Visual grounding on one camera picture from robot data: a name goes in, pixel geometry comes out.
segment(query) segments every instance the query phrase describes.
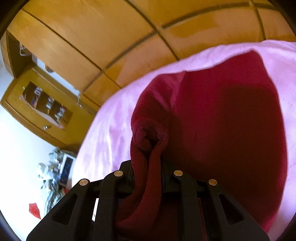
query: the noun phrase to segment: black plastic bracket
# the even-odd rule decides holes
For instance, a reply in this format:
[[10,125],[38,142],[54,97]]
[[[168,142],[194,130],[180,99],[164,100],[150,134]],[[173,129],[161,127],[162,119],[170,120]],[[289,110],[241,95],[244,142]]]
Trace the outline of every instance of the black plastic bracket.
[[[248,212],[219,184],[194,180],[162,158],[163,196],[179,199],[178,241],[269,241]],[[104,180],[78,182],[29,234],[27,241],[117,241],[119,199],[134,190],[131,161]],[[95,222],[92,214],[99,198]]]

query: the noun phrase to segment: bed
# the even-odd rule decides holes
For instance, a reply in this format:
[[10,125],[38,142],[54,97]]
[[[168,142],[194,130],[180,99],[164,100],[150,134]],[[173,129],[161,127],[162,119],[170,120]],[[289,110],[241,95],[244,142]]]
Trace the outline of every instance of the bed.
[[82,178],[103,179],[130,159],[131,116],[145,87],[158,75],[183,70],[201,70],[226,59],[257,51],[277,88],[284,119],[288,151],[288,174],[277,219],[268,232],[276,240],[296,212],[296,43],[266,40],[260,43],[220,45],[152,71],[109,98],[97,113],[79,151],[73,184]]

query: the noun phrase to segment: red blanket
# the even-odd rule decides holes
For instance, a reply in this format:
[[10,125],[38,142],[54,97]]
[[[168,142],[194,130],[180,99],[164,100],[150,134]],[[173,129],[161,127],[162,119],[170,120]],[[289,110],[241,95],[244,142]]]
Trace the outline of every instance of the red blanket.
[[176,202],[161,194],[161,153],[195,179],[216,179],[269,230],[287,152],[277,91],[256,52],[156,77],[141,94],[131,126],[135,191],[116,215],[122,235],[177,240]]

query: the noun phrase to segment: white wall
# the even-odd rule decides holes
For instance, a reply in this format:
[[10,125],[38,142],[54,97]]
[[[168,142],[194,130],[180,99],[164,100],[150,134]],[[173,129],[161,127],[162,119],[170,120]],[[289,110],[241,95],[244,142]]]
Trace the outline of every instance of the white wall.
[[[0,99],[12,80],[0,54]],[[39,222],[29,213],[29,203],[36,202],[42,184],[37,164],[47,162],[53,149],[0,106],[0,210],[23,241]]]

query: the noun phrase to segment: wooden cabinet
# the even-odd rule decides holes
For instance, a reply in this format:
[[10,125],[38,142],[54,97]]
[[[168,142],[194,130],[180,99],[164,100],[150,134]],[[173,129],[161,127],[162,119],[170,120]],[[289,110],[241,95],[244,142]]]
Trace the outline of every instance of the wooden cabinet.
[[272,9],[258,9],[266,39],[296,41],[296,37],[283,16]]
[[176,60],[165,42],[156,34],[126,53],[106,69],[105,73],[120,87],[124,87],[150,71]]
[[256,13],[250,7],[200,14],[172,25],[163,35],[179,59],[220,44],[264,40]]
[[105,74],[102,74],[90,85],[90,87],[84,92],[84,95],[97,105],[101,106],[118,90],[118,85],[116,85]]
[[31,0],[24,10],[102,69],[153,31],[125,0]]
[[9,60],[9,54],[7,51],[7,33],[6,32],[4,33],[4,35],[0,40],[0,48],[1,48],[4,67],[8,71],[8,73],[10,73],[13,76],[13,72],[12,72],[11,64]]
[[94,118],[84,103],[37,66],[13,80],[1,104],[49,143],[77,152]]
[[131,0],[131,2],[158,26],[182,21],[198,12],[204,12],[205,9],[232,7],[238,3],[248,5],[248,0]]
[[15,16],[8,31],[78,90],[83,90],[100,73],[100,69],[69,43],[23,10]]

